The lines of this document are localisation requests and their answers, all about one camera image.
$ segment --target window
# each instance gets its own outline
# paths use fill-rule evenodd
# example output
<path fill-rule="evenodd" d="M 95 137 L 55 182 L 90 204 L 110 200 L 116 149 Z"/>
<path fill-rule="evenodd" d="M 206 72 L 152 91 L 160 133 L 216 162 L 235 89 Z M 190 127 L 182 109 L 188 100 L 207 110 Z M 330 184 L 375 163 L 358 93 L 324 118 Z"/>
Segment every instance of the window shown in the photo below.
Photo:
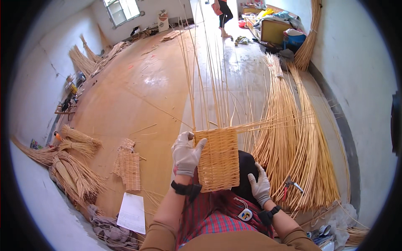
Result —
<path fill-rule="evenodd" d="M 115 27 L 139 16 L 139 9 L 135 0 L 103 0 Z"/>

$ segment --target wicker basket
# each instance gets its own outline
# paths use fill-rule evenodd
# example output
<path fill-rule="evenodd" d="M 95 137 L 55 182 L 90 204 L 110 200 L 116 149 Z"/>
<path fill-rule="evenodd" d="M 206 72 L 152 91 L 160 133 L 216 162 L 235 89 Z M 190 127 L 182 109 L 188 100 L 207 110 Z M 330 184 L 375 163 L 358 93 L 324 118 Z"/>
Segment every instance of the wicker basket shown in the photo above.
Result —
<path fill-rule="evenodd" d="M 194 132 L 194 143 L 207 138 L 198 164 L 201 192 L 212 192 L 239 186 L 239 152 L 237 132 L 233 128 L 220 128 Z"/>

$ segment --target plastic bag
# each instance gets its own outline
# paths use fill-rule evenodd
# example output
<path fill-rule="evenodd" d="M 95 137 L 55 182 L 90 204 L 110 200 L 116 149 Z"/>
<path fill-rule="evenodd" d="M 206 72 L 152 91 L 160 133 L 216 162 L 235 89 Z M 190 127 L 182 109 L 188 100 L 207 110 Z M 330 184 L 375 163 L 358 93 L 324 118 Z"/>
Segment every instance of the plastic bag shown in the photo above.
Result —
<path fill-rule="evenodd" d="M 342 207 L 348 212 L 354 219 L 357 218 L 356 209 L 351 204 L 342 204 Z M 349 238 L 349 233 L 346 231 L 348 227 L 354 227 L 356 222 L 345 211 L 338 207 L 331 214 L 327 225 L 331 226 L 330 233 L 335 236 L 335 249 L 340 246 L 345 246 L 346 241 Z"/>

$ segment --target white work glove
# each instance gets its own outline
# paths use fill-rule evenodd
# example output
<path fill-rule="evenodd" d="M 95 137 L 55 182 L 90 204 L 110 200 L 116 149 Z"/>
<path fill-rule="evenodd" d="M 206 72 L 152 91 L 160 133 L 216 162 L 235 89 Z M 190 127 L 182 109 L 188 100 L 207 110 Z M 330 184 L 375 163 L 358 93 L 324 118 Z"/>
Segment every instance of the white work glove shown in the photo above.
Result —
<path fill-rule="evenodd" d="M 252 173 L 249 173 L 247 176 L 251 184 L 252 195 L 261 205 L 261 208 L 263 208 L 265 202 L 271 199 L 271 197 L 269 196 L 269 188 L 271 186 L 269 185 L 267 175 L 260 164 L 256 162 L 255 166 L 258 169 L 258 182 L 255 181 L 254 175 Z"/>
<path fill-rule="evenodd" d="M 198 165 L 207 139 L 200 140 L 194 149 L 190 142 L 193 138 L 194 133 L 184 132 L 177 137 L 172 146 L 173 162 L 177 166 L 176 174 L 194 177 L 195 167 Z"/>

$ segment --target woman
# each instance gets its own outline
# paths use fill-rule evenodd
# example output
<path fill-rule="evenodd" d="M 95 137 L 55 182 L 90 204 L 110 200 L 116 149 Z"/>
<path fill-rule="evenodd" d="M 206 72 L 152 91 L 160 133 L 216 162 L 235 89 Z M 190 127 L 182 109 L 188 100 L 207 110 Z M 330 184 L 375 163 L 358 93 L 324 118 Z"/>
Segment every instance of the woman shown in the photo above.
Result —
<path fill-rule="evenodd" d="M 258 163 L 251 170 L 252 156 L 248 153 L 239 152 L 240 186 L 243 192 L 247 191 L 245 185 L 250 187 L 257 205 L 230 190 L 198 194 L 192 203 L 188 196 L 181 195 L 180 186 L 189 188 L 191 182 L 197 183 L 196 166 L 207 142 L 202 139 L 193 149 L 193 137 L 191 132 L 182 133 L 172 146 L 176 176 L 140 250 L 320 250 L 271 200 L 265 171 Z M 251 172 L 247 174 L 247 183 L 245 170 Z M 242 220 L 248 217 L 247 213 L 252 215 L 251 219 Z M 273 240 L 272 227 L 282 244 Z"/>
<path fill-rule="evenodd" d="M 222 37 L 232 37 L 231 35 L 227 34 L 225 31 L 225 23 L 227 23 L 230 19 L 233 18 L 233 14 L 230 11 L 228 4 L 226 3 L 227 0 L 215 0 L 215 13 L 216 10 L 220 10 L 222 12 L 219 15 L 219 29 L 221 30 Z"/>

